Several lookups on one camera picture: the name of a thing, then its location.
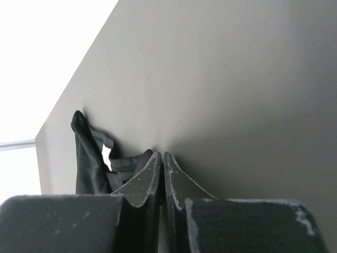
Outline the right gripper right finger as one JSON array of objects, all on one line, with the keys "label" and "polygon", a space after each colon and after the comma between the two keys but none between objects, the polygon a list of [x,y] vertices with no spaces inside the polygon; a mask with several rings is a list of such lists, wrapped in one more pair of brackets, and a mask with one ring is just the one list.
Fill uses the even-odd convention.
[{"label": "right gripper right finger", "polygon": [[179,166],[174,155],[164,153],[167,235],[170,252],[190,252],[185,199],[215,199]]}]

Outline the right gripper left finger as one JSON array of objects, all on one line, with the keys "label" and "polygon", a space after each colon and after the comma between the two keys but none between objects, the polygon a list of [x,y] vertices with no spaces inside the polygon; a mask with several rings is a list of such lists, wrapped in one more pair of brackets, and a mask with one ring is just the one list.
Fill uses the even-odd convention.
[{"label": "right gripper left finger", "polygon": [[122,198],[113,252],[157,252],[161,200],[161,154],[114,192]]}]

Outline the black t-shirt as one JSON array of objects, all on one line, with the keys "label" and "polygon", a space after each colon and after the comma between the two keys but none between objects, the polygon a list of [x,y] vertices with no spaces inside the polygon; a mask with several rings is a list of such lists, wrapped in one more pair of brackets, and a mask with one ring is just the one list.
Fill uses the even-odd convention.
[{"label": "black t-shirt", "polygon": [[153,151],[122,157],[119,145],[93,128],[81,111],[75,111],[71,128],[76,145],[76,194],[110,194],[130,181],[147,164]]}]

